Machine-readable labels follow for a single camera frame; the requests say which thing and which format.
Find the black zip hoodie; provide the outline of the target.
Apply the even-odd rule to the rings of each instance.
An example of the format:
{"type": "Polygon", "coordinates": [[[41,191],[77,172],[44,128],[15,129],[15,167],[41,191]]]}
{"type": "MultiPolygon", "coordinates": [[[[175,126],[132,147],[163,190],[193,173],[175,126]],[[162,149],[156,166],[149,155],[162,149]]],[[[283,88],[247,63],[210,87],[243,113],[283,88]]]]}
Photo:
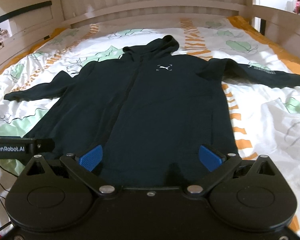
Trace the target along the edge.
{"type": "Polygon", "coordinates": [[[267,71],[231,59],[176,54],[170,35],[125,47],[119,59],[91,61],[75,76],[4,96],[9,101],[57,98],[26,136],[52,139],[47,155],[85,154],[101,146],[98,176],[123,186],[178,186],[207,174],[198,153],[209,145],[237,153],[225,75],[270,88],[300,86],[300,75],[267,71]]]}

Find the white leaf-print bed sheet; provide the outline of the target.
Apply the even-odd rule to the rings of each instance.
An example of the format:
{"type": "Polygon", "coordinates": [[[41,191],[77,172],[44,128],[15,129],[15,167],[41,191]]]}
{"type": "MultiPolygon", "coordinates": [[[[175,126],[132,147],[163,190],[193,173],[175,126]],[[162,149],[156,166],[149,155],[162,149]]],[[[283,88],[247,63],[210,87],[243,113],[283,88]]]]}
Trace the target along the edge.
{"type": "MultiPolygon", "coordinates": [[[[22,136],[53,106],[53,99],[8,102],[6,93],[76,75],[90,61],[117,59],[125,46],[172,35],[179,54],[230,58],[266,71],[300,74],[300,62],[259,34],[242,17],[150,16],[61,29],[0,74],[0,135],[22,136]]],[[[300,236],[300,87],[268,88],[223,81],[239,155],[271,157],[294,191],[298,208],[290,228],[300,236]]]]}

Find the cream wooden bed frame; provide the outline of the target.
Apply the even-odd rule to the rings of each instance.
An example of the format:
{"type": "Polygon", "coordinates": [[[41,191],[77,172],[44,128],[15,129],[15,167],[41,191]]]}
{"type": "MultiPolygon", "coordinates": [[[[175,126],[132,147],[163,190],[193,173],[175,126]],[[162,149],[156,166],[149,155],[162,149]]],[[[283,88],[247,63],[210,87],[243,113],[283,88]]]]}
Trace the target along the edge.
{"type": "Polygon", "coordinates": [[[0,74],[11,59],[46,40],[56,28],[165,15],[261,19],[261,33],[300,63],[300,16],[274,8],[278,0],[0,0],[0,74]]]}

